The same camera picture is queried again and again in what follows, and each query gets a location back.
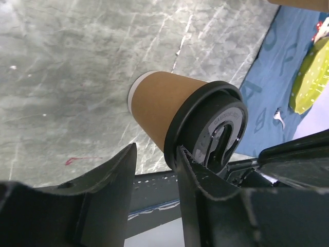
gray marble countertop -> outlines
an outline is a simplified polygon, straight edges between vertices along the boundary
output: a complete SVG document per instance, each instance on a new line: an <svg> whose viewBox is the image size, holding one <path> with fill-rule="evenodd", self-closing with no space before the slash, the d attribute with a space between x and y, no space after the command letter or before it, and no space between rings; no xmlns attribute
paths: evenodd
<svg viewBox="0 0 329 247"><path fill-rule="evenodd" d="M131 84L163 70L240 86L276 10L266 0L0 0L0 179L59 184L132 142L137 174L166 170L128 112Z"/></svg>

green object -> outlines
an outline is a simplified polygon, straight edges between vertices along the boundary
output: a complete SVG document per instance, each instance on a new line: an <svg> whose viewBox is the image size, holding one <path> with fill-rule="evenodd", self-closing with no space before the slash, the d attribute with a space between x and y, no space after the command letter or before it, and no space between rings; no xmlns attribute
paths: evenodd
<svg viewBox="0 0 329 247"><path fill-rule="evenodd" d="M298 114L312 107L329 79L329 37L315 43L305 56L291 91L289 105Z"/></svg>

white object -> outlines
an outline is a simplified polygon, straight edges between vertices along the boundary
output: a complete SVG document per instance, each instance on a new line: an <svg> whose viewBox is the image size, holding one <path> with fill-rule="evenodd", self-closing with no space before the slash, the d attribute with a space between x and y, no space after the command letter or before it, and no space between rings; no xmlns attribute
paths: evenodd
<svg viewBox="0 0 329 247"><path fill-rule="evenodd" d="M155 72L158 72L158 71L150 71L150 72L146 72L145 74L141 75L140 77L137 78L137 80L133 83L132 87L130 88L129 94L128 94L128 109L131 114L132 114L132 101L133 101L133 96L136 91L136 88L147 76L149 76Z"/></svg>
<svg viewBox="0 0 329 247"><path fill-rule="evenodd" d="M184 247L181 218L127 238L124 247Z"/></svg>
<svg viewBox="0 0 329 247"><path fill-rule="evenodd" d="M286 124L284 123L283 119L281 118L279 109L275 112L273 118L276 119L276 120L279 120L282 123L282 129L284 130L284 128L286 127Z"/></svg>
<svg viewBox="0 0 329 247"><path fill-rule="evenodd" d="M316 43L319 39L325 37L329 33L329 17L327 17L322 26L320 27L317 35L314 38L314 43Z"/></svg>

blue fabric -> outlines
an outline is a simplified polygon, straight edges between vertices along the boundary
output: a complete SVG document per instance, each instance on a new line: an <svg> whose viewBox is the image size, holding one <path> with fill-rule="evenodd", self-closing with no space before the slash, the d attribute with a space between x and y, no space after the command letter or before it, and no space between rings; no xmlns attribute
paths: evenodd
<svg viewBox="0 0 329 247"><path fill-rule="evenodd" d="M316 34L316 24L326 14L281 7L266 35L259 56L248 72L240 91L249 120L236 152L257 157L268 147L291 140L307 114L294 113L288 106L291 88ZM286 127L273 118L277 108Z"/></svg>

brown paper cup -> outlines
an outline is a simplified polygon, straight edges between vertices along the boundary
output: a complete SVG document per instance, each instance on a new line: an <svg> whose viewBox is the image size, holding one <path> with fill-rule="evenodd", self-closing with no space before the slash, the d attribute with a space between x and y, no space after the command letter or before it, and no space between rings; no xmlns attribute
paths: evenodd
<svg viewBox="0 0 329 247"><path fill-rule="evenodd" d="M138 124L163 152L171 121L185 100L204 81L168 72L147 72L132 85L128 108Z"/></svg>
<svg viewBox="0 0 329 247"><path fill-rule="evenodd" d="M272 4L287 5L302 9L311 9L322 12L329 11L328 0L268 0Z"/></svg>

